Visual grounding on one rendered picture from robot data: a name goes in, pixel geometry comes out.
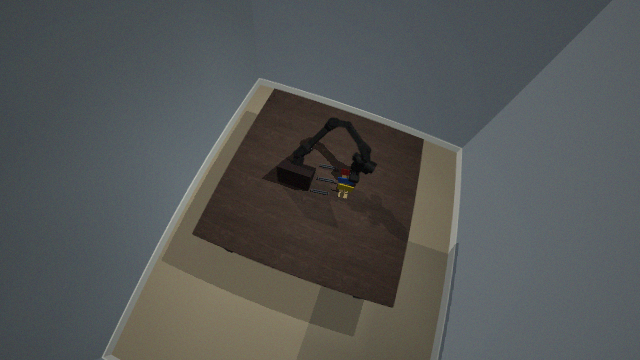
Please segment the yellow notched board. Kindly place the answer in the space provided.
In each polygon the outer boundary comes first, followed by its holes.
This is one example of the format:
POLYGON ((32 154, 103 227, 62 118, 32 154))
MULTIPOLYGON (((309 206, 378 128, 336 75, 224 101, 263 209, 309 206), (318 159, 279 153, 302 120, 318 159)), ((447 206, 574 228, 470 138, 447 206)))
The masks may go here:
POLYGON ((352 192, 354 187, 343 185, 343 184, 338 184, 337 189, 340 189, 340 190, 344 190, 345 189, 345 191, 352 192))

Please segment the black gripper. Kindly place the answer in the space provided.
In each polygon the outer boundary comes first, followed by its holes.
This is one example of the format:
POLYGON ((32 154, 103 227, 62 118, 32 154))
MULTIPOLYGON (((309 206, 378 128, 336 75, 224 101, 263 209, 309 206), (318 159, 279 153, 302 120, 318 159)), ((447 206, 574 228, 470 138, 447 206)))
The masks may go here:
POLYGON ((354 183, 358 183, 359 182, 359 170, 362 169, 361 167, 357 167, 354 162, 351 164, 351 170, 350 170, 350 175, 349 175, 349 180, 350 182, 354 182, 354 183))

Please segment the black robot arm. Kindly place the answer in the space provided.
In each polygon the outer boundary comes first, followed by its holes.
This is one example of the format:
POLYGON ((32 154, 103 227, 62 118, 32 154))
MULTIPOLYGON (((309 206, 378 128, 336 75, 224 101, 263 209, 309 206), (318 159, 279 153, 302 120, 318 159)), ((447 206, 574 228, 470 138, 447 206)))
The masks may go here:
POLYGON ((330 118, 321 131, 317 132, 308 142, 302 144, 301 146, 298 147, 297 150, 293 151, 294 157, 293 157, 292 164, 297 166, 302 166, 304 162, 304 156, 306 154, 309 154, 312 150, 314 150, 312 148, 313 145, 315 145, 325 134, 327 134, 329 131, 334 130, 337 127, 346 128, 349 134, 352 136, 352 138, 354 138, 354 140, 358 145, 359 151, 362 155, 355 152, 353 157, 355 158, 354 164, 357 167, 362 166, 362 169, 360 169, 359 172, 361 173, 362 171, 366 175, 368 173, 371 174, 377 164, 370 160, 370 152, 371 152, 370 146, 368 146, 366 143, 362 141, 362 139, 359 137, 359 135, 357 134, 357 132, 355 131, 355 129, 353 128, 353 126, 349 121, 339 120, 338 118, 330 118))

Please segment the blue board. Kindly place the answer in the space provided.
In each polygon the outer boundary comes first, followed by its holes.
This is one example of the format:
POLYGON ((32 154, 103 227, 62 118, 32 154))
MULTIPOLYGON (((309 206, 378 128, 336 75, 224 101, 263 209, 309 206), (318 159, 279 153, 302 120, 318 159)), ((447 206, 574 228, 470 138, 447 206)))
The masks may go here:
POLYGON ((344 184, 346 183, 346 184, 350 184, 350 185, 354 184, 354 182, 350 182, 348 180, 349 180, 348 178, 338 177, 338 183, 344 183, 344 184))

